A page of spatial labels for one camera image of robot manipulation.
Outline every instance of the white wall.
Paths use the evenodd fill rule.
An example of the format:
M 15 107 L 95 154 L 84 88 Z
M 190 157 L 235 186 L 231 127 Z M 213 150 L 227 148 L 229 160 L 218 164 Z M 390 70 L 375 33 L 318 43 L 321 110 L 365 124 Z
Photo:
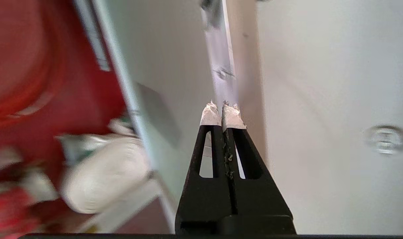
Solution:
M 147 153 L 175 203 L 214 99 L 198 0 L 94 0 Z
M 403 0 L 258 3 L 270 168 L 298 233 L 403 234 Z

